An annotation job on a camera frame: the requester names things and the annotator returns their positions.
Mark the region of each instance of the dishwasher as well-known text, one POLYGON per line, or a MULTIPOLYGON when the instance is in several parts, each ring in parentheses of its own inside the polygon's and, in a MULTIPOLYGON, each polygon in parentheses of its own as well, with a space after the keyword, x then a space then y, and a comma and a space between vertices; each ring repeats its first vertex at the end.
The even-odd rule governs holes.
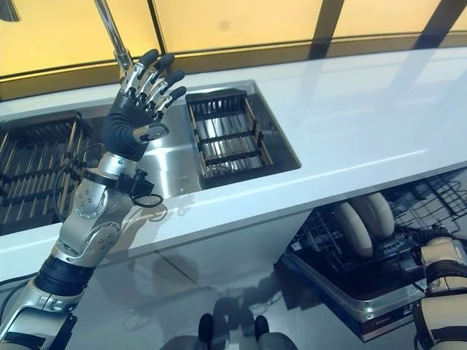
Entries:
POLYGON ((367 227, 368 257, 355 251, 339 224, 336 210, 342 202, 314 208, 281 262, 354 334, 369 341, 411 322, 412 304, 424 296, 423 267, 411 254, 413 235, 442 228, 465 245, 466 188, 467 168, 462 168, 379 191, 392 213, 393 233, 381 239, 367 227))

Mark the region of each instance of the wire rack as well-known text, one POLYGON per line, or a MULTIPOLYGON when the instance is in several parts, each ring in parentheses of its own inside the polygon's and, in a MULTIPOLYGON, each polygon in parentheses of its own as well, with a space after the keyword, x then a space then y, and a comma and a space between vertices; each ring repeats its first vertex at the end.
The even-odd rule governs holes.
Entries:
POLYGON ((192 94, 186 101, 205 180, 272 165, 244 91, 192 94))
POLYGON ((465 173, 436 175, 383 191, 394 214, 395 233, 384 241, 371 237, 374 247, 371 258, 362 258, 353 252, 334 218, 333 205, 316 208, 290 247, 295 251, 309 247, 341 273, 408 252, 414 243, 407 238, 416 230, 428 230, 437 224, 451 233, 458 233, 459 219, 467 215, 467 190, 453 177, 465 173))
MULTIPOLYGON (((90 128, 79 118, 9 130, 0 144, 0 235, 57 222, 52 186, 69 159, 90 146, 90 128)), ((58 208, 67 215, 87 155, 58 184, 58 208)))

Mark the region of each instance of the kitchen sink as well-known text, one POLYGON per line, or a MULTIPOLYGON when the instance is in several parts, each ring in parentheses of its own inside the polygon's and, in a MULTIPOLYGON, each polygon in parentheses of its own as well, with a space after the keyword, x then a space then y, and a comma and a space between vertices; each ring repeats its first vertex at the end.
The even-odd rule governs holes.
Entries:
MULTIPOLYGON (((50 205, 54 176, 69 157, 100 141, 109 108, 109 104, 85 107, 2 125, 0 234, 55 222, 50 205)), ((154 192, 164 198, 300 167, 253 81, 188 89, 186 98, 174 103, 163 122, 169 134, 151 142, 139 167, 155 184, 154 192), (235 93, 246 106, 244 115, 235 112, 235 122, 226 122, 225 111, 233 111, 234 105, 225 91, 235 93), (218 100, 212 102, 213 96, 218 100)), ((61 180, 58 202, 64 214, 71 207, 80 174, 82 169, 75 169, 75 174, 61 180)))

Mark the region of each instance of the white countertop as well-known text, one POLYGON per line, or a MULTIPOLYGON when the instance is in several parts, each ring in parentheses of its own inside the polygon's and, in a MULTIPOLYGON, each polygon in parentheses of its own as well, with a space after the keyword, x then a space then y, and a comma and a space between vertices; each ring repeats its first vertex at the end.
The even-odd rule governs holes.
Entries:
MULTIPOLYGON (((301 167, 169 198, 162 220, 156 213, 152 222, 140 218, 124 225, 114 250, 161 249, 464 166, 466 69, 467 48, 452 48, 186 76, 187 87, 255 80, 301 167)), ((107 85, 3 102, 0 120, 110 102, 117 89, 107 85)), ((140 216, 141 209, 134 209, 127 218, 140 216)), ((60 226, 0 237, 0 281, 37 271, 60 226)))

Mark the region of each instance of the black shoe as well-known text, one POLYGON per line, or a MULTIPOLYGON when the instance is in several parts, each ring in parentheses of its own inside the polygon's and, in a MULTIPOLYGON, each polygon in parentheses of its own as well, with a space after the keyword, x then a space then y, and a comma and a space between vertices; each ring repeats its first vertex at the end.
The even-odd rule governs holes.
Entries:
POLYGON ((264 333, 269 333, 268 320, 264 316, 258 316, 255 320, 255 338, 256 342, 260 340, 260 337, 264 333))
POLYGON ((214 336, 214 320, 211 314, 204 314, 199 320, 198 338, 201 342, 211 347, 212 337, 214 336))

